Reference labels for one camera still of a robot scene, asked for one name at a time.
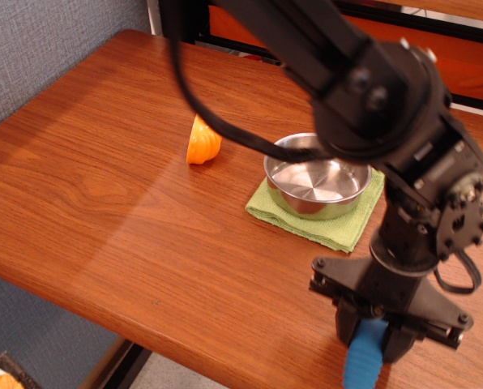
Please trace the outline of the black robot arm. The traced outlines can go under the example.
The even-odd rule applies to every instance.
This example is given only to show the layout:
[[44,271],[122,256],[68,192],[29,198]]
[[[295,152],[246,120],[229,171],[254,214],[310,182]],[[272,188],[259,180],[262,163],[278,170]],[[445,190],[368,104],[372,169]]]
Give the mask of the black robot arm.
[[386,363],[416,340],[458,347],[472,318],[430,285],[440,262],[483,237],[483,152],[449,110],[451,95],[427,52],[379,42],[329,1],[223,1],[224,8],[284,64],[310,95],[321,150],[370,165],[386,178],[387,208],[370,257],[320,258],[311,288],[337,307],[338,337],[349,344],[364,318],[386,320]]

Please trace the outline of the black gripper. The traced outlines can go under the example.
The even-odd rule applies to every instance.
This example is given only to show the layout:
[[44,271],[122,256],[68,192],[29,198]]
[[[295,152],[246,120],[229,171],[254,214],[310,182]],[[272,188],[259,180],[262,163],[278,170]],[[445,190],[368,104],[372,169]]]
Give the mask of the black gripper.
[[377,259],[329,259],[312,262],[310,289],[332,299],[336,333],[349,347],[361,320],[387,322],[383,363],[399,361],[426,338],[459,347],[473,326],[472,316],[438,292],[425,276],[395,273]]

